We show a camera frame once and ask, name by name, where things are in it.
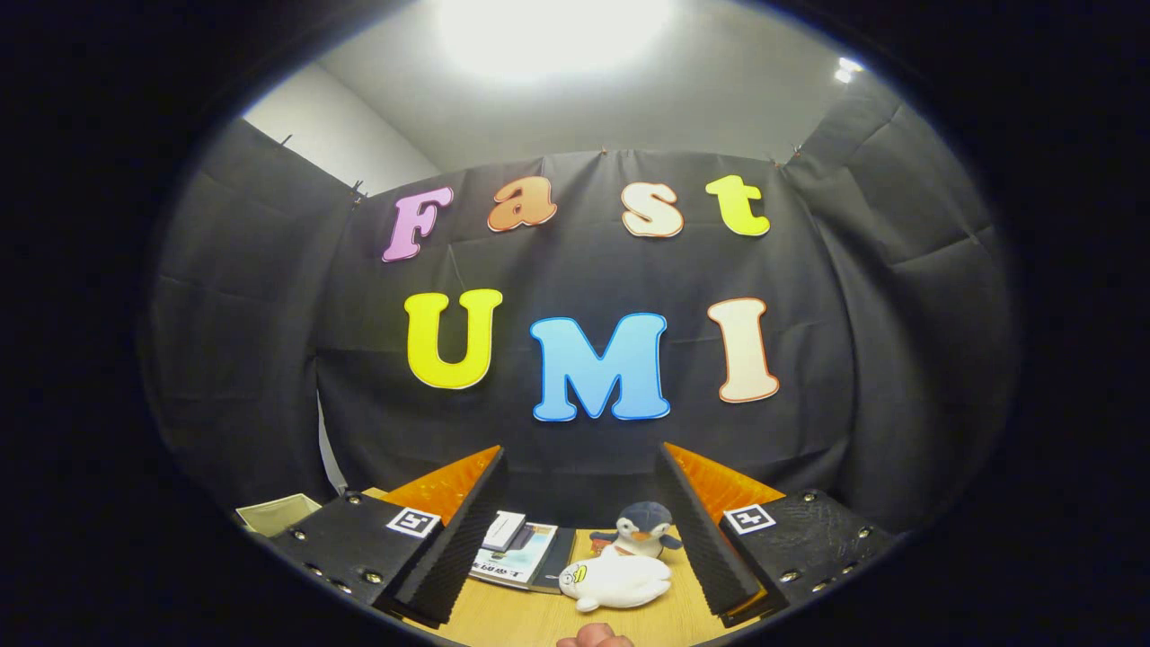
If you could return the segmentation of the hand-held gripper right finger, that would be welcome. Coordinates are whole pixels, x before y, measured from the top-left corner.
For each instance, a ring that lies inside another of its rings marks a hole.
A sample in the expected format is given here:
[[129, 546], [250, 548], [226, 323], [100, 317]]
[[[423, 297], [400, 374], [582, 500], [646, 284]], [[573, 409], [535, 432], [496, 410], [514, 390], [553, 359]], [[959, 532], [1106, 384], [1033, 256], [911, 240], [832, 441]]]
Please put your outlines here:
[[896, 536], [821, 490], [784, 494], [665, 442], [656, 480], [711, 614], [727, 627], [828, 595]]

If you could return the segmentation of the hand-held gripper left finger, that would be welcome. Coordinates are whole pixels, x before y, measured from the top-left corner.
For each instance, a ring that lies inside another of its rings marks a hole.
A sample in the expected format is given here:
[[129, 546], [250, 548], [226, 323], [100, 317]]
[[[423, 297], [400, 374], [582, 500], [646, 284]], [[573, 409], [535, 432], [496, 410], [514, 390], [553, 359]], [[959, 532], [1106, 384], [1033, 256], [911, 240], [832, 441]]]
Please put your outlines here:
[[334, 594], [436, 629], [448, 622], [508, 478], [497, 445], [393, 492], [347, 491], [268, 545]]

